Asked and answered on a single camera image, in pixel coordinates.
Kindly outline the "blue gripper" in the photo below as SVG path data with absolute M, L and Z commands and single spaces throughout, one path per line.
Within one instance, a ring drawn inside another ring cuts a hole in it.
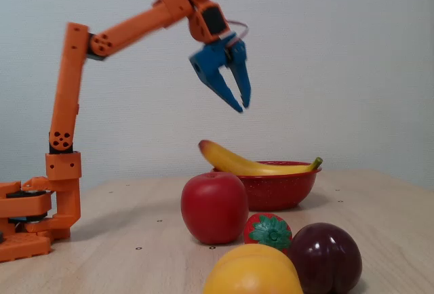
M 220 74 L 220 67 L 231 69 L 237 83 L 244 108 L 250 106 L 251 85 L 246 67 L 247 53 L 245 43 L 239 39 L 228 46 L 237 35 L 230 33 L 223 39 L 206 44 L 202 50 L 193 54 L 189 60 L 200 81 L 203 81 L 221 100 L 232 109 L 242 113 L 238 101 Z

